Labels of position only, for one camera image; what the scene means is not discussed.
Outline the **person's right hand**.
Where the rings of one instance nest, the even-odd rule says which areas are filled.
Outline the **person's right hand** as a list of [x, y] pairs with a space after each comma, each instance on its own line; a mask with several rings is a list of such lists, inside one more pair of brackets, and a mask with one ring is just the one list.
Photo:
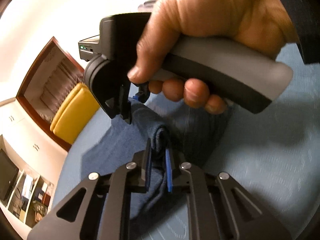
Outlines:
[[158, 0], [137, 43], [137, 61], [128, 72], [133, 83], [149, 83], [152, 93], [192, 108], [221, 114], [227, 104], [197, 79], [154, 81], [165, 55], [181, 34], [225, 36], [275, 59], [287, 43], [299, 41], [280, 0]]

